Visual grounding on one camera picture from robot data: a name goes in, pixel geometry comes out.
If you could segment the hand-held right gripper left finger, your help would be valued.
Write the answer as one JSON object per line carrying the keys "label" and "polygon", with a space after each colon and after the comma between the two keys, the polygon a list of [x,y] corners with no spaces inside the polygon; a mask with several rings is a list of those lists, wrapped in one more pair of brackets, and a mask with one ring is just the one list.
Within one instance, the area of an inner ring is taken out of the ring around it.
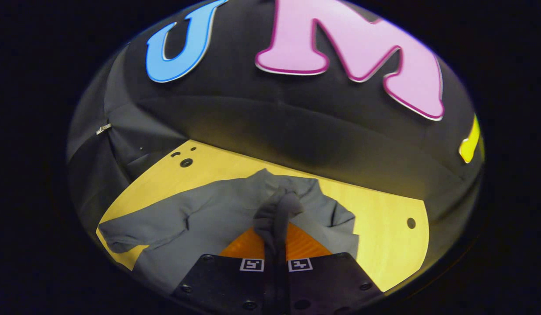
{"label": "hand-held right gripper left finger", "polygon": [[272,294],[273,261],[250,227],[218,255],[201,255],[172,297],[205,315],[266,315]]}

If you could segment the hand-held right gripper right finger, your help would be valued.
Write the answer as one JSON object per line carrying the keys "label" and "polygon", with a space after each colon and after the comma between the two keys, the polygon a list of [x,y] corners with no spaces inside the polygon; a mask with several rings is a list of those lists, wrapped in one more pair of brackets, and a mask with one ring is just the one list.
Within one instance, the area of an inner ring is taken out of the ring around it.
{"label": "hand-held right gripper right finger", "polygon": [[287,224],[277,277],[281,315],[352,315],[383,297],[350,253],[332,253],[300,227]]}

